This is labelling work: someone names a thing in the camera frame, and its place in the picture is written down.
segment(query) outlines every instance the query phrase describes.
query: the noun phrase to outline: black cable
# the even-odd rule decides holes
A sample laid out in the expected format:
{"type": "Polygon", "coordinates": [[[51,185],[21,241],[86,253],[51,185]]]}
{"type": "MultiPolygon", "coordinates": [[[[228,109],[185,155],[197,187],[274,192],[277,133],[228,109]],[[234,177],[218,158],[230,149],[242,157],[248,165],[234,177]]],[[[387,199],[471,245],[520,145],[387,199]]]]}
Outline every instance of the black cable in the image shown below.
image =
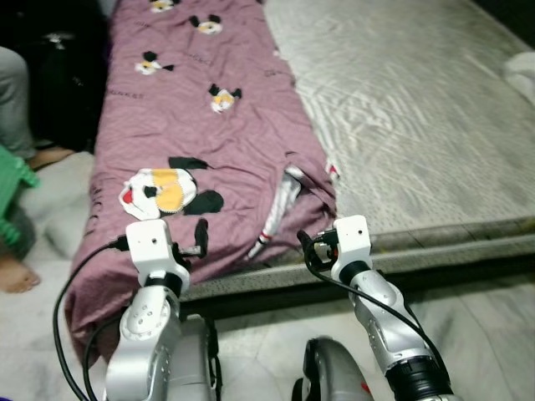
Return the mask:
{"type": "Polygon", "coordinates": [[[93,386],[91,386],[91,379],[89,377],[89,355],[91,354],[91,346],[93,345],[93,342],[96,340],[96,338],[99,336],[99,334],[106,329],[107,327],[111,326],[112,324],[115,324],[118,322],[121,318],[121,315],[114,316],[111,319],[107,320],[106,322],[102,323],[92,334],[91,337],[89,337],[89,341],[85,345],[84,350],[84,359],[82,361],[82,370],[84,372],[84,385],[85,385],[85,391],[87,392],[87,395],[89,396],[90,401],[99,401],[96,396],[94,395],[93,386]]]}
{"type": "Polygon", "coordinates": [[[62,288],[61,292],[58,295],[58,299],[56,300],[56,303],[53,307],[53,317],[52,317],[52,329],[53,329],[53,342],[56,346],[56,353],[58,354],[58,360],[59,360],[59,366],[61,367],[61,371],[63,372],[65,376],[65,380],[67,380],[67,384],[73,390],[73,393],[76,395],[76,397],[80,401],[89,401],[84,394],[84,391],[79,387],[79,385],[76,383],[76,381],[73,378],[73,374],[69,370],[69,366],[67,365],[67,361],[65,360],[65,353],[64,349],[61,345],[61,338],[59,336],[59,307],[61,305],[61,301],[63,300],[65,293],[69,289],[71,283],[76,278],[78,273],[80,273],[80,270],[87,265],[87,263],[96,255],[101,253],[105,249],[119,249],[120,251],[124,251],[128,249],[128,243],[126,242],[125,236],[120,236],[117,240],[103,245],[100,248],[92,251],[88,256],[83,259],[79,266],[76,267],[76,269],[73,271],[73,273],[70,275],[69,279],[65,283],[64,287],[62,288]]]}
{"type": "Polygon", "coordinates": [[[438,349],[436,349],[435,344],[431,341],[431,339],[429,337],[427,337],[427,334],[425,334],[425,332],[421,328],[416,326],[413,322],[411,322],[409,319],[407,319],[401,313],[397,312],[395,309],[389,307],[388,305],[385,305],[381,301],[376,300],[375,298],[373,298],[372,296],[366,294],[365,292],[359,291],[359,290],[357,290],[355,288],[352,288],[350,286],[346,286],[345,284],[343,284],[341,282],[337,282],[337,281],[333,280],[330,277],[326,277],[326,276],[320,274],[319,272],[317,272],[316,270],[313,269],[312,265],[310,264],[309,254],[313,254],[313,258],[314,257],[318,258],[317,254],[316,254],[316,251],[314,249],[314,245],[318,244],[318,243],[323,243],[323,242],[324,241],[322,241],[322,239],[320,237],[320,238],[313,239],[311,242],[309,242],[307,244],[307,246],[306,246],[306,248],[304,250],[304,262],[305,262],[305,265],[307,266],[308,271],[311,272],[315,277],[317,277],[318,279],[320,279],[320,280],[322,280],[324,282],[328,282],[330,284],[334,284],[335,286],[343,288],[346,291],[352,292],[353,294],[355,294],[358,297],[362,297],[365,300],[370,301],[374,305],[386,310],[388,313],[390,313],[394,317],[397,317],[404,324],[406,324],[411,329],[413,329],[416,332],[416,334],[418,334],[422,338],[422,340],[424,340],[424,342],[427,344],[427,346],[431,349],[431,351],[435,355],[436,361],[438,362],[440,369],[442,371],[444,371],[444,374],[446,375],[448,382],[450,382],[450,375],[449,375],[449,373],[447,371],[446,364],[444,363],[444,360],[442,359],[441,353],[438,352],[438,349]]]}

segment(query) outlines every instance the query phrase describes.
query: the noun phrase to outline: black bag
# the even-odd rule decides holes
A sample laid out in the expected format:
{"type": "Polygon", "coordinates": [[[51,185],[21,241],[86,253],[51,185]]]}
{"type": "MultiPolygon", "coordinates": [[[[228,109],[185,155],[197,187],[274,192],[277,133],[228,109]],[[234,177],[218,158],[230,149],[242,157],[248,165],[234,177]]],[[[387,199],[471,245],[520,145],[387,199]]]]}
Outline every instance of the black bag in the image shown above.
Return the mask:
{"type": "Polygon", "coordinates": [[[35,135],[72,150],[94,148],[106,82],[106,23],[94,0],[26,0],[4,13],[8,43],[30,73],[35,135]]]}

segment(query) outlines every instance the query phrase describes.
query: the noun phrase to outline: gray mattress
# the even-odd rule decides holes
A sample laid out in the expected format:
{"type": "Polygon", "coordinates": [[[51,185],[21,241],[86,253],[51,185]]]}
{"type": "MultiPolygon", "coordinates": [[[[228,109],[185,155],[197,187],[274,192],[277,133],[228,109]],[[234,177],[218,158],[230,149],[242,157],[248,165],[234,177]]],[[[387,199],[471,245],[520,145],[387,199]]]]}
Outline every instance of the gray mattress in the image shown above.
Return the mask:
{"type": "MultiPolygon", "coordinates": [[[[535,109],[501,78],[527,46],[468,0],[269,0],[267,21],[386,272],[535,252],[535,109]]],[[[190,298],[313,281],[298,251],[190,298]]]]}

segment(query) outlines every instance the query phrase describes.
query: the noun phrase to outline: bed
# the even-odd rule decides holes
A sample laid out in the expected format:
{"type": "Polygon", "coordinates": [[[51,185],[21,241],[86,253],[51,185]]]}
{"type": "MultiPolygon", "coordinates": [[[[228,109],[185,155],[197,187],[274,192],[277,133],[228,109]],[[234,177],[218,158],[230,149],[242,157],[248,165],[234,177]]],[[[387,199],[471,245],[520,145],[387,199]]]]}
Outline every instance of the bed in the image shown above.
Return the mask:
{"type": "MultiPolygon", "coordinates": [[[[338,216],[367,217],[375,267],[423,272],[533,255],[535,110],[500,76],[523,43],[465,0],[269,0],[262,7],[278,46],[273,55],[288,61],[313,132],[341,176],[338,216]]],[[[207,18],[191,23],[217,22],[207,18]]],[[[139,63],[156,61],[162,75],[176,63],[149,57],[139,63]]],[[[109,85],[111,95],[135,94],[109,85]]],[[[99,163],[97,152],[96,169],[99,163]]],[[[313,234],[318,226],[304,228],[313,234]]],[[[239,272],[202,276],[187,299],[313,282],[289,245],[239,272]]],[[[109,311],[125,300],[105,298],[109,311]]],[[[83,333],[71,326],[79,347],[101,318],[84,316],[83,333]]]]}

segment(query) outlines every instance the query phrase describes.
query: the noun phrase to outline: person's leg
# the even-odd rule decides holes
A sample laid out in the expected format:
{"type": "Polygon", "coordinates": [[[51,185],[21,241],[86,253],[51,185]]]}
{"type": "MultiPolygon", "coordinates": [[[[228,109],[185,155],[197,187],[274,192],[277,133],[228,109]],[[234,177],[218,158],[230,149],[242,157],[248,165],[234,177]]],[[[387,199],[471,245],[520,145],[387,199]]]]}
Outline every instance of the person's leg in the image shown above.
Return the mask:
{"type": "Polygon", "coordinates": [[[28,69],[23,58],[0,47],[0,145],[37,170],[73,154],[53,147],[36,151],[28,124],[28,69]]]}
{"type": "Polygon", "coordinates": [[[21,232],[21,239],[12,249],[0,237],[0,291],[26,292],[40,282],[39,277],[21,262],[34,242],[33,226],[18,206],[10,208],[8,219],[21,232]]]}

